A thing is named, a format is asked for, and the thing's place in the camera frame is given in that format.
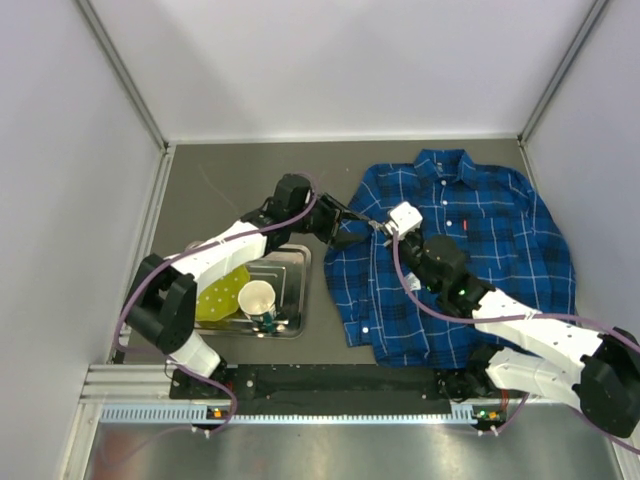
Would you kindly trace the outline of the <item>blue plaid shirt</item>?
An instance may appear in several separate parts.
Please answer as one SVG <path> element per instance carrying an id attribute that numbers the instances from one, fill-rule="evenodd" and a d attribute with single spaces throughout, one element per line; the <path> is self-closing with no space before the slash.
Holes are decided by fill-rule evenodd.
<path id="1" fill-rule="evenodd" d="M 477 164 L 463 150 L 423 150 L 410 163 L 371 166 L 349 206 L 380 222 L 404 202 L 419 210 L 424 236 L 451 237 L 480 279 L 538 310 L 574 312 L 569 247 L 520 172 Z M 426 289 L 407 295 L 408 269 L 394 265 L 383 233 L 355 221 L 341 228 L 360 240 L 329 249 L 324 275 L 349 346 L 370 346 L 383 366 L 461 369 L 476 348 L 495 342 L 435 318 L 436 298 Z"/>

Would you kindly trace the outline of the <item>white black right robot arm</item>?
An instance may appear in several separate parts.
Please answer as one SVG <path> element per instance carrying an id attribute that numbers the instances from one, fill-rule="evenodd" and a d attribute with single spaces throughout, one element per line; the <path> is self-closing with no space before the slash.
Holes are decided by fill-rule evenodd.
<path id="1" fill-rule="evenodd" d="M 436 309 L 420 310 L 507 341 L 473 353 L 480 381 L 563 403 L 613 437 L 638 430 L 639 344 L 631 334 L 515 300 L 470 273 L 451 238 L 424 239 L 417 222 L 403 228 L 390 220 L 379 229 L 396 270 L 409 269 L 435 294 Z"/>

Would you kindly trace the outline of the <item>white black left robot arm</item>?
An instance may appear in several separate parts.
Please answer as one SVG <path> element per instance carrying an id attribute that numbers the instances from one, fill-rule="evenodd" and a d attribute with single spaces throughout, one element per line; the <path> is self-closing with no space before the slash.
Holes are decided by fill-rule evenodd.
<path id="1" fill-rule="evenodd" d="M 333 196 L 318 193 L 309 176 L 286 174 L 261 206 L 241 216 L 225 232 L 170 257 L 145 257 L 118 322 L 185 373 L 211 382 L 226 362 L 196 330 L 199 295 L 238 267 L 284 245 L 293 234 L 312 234 L 333 247 L 359 242 L 359 235 L 341 231 L 347 220 L 371 222 Z"/>

